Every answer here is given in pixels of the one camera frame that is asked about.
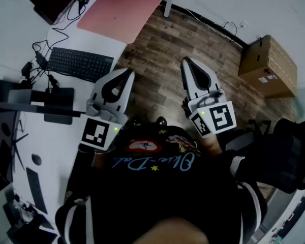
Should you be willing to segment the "person's right forearm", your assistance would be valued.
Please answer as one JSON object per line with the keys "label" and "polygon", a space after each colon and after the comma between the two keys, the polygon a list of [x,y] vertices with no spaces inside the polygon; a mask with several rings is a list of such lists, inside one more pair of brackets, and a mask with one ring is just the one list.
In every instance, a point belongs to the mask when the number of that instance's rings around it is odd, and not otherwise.
{"label": "person's right forearm", "polygon": [[215,158],[222,153],[222,149],[216,135],[200,138],[199,144],[201,151],[204,152],[209,158]]}

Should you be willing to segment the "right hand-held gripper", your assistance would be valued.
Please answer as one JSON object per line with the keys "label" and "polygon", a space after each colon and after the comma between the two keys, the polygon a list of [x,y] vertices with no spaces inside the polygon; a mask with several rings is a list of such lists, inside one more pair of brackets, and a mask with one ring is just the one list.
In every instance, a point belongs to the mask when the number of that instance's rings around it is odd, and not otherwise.
{"label": "right hand-held gripper", "polygon": [[216,73],[201,61],[187,56],[181,60],[180,70],[190,99],[185,98],[182,107],[199,135],[207,138],[236,128],[233,104],[219,89]]}

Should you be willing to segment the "dark monitor with thin legs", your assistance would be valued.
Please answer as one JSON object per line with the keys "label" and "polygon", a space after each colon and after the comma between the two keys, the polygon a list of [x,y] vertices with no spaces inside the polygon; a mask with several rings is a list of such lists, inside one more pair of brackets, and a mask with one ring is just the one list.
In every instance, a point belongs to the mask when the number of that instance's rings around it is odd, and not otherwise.
{"label": "dark monitor with thin legs", "polygon": [[13,181],[13,161],[18,152],[15,142],[19,141],[17,127],[22,125],[20,114],[26,108],[9,102],[9,96],[20,88],[18,83],[0,80],[0,191]]}

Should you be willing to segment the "black keyboard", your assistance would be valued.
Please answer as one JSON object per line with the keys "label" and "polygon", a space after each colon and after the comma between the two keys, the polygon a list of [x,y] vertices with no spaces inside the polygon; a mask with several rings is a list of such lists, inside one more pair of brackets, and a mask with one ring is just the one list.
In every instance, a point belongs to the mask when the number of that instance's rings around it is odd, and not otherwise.
{"label": "black keyboard", "polygon": [[95,83],[110,72],[113,60],[100,54],[54,47],[47,70]]}
{"label": "black keyboard", "polygon": [[26,174],[35,207],[41,212],[47,214],[47,209],[44,203],[38,173],[26,167]]}

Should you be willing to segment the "person's black printed shirt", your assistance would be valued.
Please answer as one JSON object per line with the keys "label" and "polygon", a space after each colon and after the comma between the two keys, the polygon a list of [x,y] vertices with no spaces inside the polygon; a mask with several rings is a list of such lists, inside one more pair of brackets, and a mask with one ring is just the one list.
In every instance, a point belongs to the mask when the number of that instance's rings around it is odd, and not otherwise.
{"label": "person's black printed shirt", "polygon": [[104,169],[76,158],[55,223],[58,244],[133,244],[156,223],[181,218],[209,244],[244,244],[267,213],[252,180],[234,174],[243,157],[209,158],[184,129],[156,124],[122,130]]}

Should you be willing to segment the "black power brick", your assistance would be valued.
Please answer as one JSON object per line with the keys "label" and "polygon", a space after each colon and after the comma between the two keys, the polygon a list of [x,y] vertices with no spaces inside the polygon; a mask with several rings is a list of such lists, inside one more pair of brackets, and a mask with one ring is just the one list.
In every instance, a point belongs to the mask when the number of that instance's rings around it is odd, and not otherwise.
{"label": "black power brick", "polygon": [[43,54],[40,52],[36,52],[35,59],[39,67],[45,70],[48,65],[48,61],[46,60],[45,56],[43,56]]}

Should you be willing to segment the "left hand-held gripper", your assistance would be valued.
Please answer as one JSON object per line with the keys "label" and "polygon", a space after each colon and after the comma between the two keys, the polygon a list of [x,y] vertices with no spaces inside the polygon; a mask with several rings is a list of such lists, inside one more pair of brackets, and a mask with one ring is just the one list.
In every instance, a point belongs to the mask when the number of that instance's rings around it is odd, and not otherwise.
{"label": "left hand-held gripper", "polygon": [[135,73],[119,69],[106,74],[95,83],[86,112],[81,115],[80,143],[107,151],[127,123],[124,114],[134,83]]}

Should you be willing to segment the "black office chair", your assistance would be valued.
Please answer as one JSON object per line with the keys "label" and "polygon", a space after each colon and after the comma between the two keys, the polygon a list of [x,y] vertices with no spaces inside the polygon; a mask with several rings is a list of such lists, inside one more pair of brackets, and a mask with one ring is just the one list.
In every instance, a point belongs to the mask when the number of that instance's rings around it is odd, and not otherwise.
{"label": "black office chair", "polygon": [[269,133],[271,121],[262,121],[262,132],[254,119],[249,120],[254,130],[232,131],[223,146],[233,150],[243,161],[235,177],[239,181],[261,182],[286,193],[305,190],[305,121],[294,123],[285,118],[279,120],[273,133]]}

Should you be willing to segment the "large cardboard box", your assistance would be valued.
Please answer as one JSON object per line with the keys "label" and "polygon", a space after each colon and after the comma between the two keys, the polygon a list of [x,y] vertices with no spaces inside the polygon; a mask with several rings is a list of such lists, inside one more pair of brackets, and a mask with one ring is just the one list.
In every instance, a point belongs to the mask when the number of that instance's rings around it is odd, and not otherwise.
{"label": "large cardboard box", "polygon": [[238,75],[265,98],[296,97],[297,65],[270,35],[245,51]]}

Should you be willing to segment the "pink desk mat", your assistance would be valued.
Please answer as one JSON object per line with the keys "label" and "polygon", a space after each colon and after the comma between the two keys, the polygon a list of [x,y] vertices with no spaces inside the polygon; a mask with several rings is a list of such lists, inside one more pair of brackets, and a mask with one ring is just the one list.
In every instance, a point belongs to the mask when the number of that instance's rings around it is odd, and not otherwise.
{"label": "pink desk mat", "polygon": [[162,0],[96,0],[79,29],[131,44]]}

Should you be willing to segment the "person's left forearm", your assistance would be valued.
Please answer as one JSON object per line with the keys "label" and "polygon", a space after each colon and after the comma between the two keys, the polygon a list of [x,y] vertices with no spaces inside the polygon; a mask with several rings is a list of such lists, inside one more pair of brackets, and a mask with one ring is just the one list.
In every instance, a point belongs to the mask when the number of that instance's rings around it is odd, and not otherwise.
{"label": "person's left forearm", "polygon": [[104,169],[114,156],[114,151],[115,146],[111,146],[107,150],[96,149],[91,166],[97,169]]}

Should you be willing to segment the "person's chin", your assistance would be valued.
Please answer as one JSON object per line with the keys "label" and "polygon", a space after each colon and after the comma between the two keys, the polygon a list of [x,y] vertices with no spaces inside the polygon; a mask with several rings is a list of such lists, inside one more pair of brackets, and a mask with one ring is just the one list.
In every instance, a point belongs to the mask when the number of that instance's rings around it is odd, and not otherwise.
{"label": "person's chin", "polygon": [[206,235],[181,218],[169,218],[156,223],[133,244],[209,244]]}

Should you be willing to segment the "black flat monitor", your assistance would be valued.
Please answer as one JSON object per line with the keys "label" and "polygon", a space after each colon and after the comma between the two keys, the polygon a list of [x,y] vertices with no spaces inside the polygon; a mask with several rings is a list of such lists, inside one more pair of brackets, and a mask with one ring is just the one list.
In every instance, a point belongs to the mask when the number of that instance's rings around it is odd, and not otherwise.
{"label": "black flat monitor", "polygon": [[73,109],[73,102],[73,88],[60,88],[56,91],[12,89],[8,99],[0,101],[0,110],[43,114],[46,122],[71,125],[73,118],[82,114]]}

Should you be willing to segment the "black plug adapter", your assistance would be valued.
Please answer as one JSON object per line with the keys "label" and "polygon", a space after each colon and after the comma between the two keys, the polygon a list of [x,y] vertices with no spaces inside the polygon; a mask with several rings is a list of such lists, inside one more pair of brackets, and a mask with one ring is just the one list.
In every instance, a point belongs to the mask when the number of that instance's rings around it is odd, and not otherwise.
{"label": "black plug adapter", "polygon": [[33,63],[27,62],[21,69],[21,86],[26,89],[32,89],[35,84],[35,79],[41,71],[40,67],[34,68]]}

